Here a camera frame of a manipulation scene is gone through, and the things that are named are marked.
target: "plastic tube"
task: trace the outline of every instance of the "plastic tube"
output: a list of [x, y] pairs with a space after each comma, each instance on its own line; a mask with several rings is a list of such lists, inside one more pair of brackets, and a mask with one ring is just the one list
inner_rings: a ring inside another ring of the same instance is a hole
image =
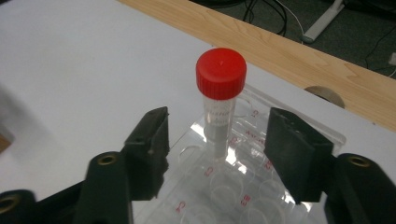
[[232, 49], [211, 49], [196, 64], [197, 86], [204, 96], [206, 147], [215, 159], [227, 157], [236, 96], [244, 89], [247, 65]]

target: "red cap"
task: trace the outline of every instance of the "red cap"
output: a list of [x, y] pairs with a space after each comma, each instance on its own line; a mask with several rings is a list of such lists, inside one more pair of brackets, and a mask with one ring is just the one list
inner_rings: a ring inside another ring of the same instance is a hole
[[214, 100], [237, 96], [245, 86], [247, 64], [232, 49], [211, 49], [196, 64], [197, 86], [203, 95]]

